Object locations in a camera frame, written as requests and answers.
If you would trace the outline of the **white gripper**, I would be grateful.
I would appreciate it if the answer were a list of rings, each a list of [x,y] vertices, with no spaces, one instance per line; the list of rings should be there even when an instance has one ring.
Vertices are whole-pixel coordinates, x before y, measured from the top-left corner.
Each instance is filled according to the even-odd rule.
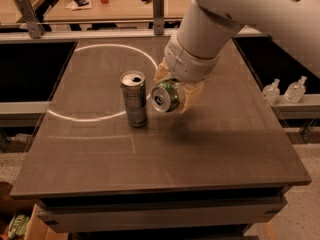
[[[153,84],[174,78],[185,82],[178,86],[178,111],[182,114],[197,101],[204,86],[203,80],[211,74],[217,61],[218,57],[202,59],[189,54],[179,43],[177,35],[173,34],[165,47],[164,58],[155,72]]]

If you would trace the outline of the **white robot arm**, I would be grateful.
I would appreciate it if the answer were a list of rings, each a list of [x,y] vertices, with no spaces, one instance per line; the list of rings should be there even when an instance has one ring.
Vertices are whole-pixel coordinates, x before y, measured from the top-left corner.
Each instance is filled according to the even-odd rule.
[[[244,26],[269,35],[320,75],[320,0],[191,0],[155,73],[154,108],[188,110],[217,64],[220,50]]]

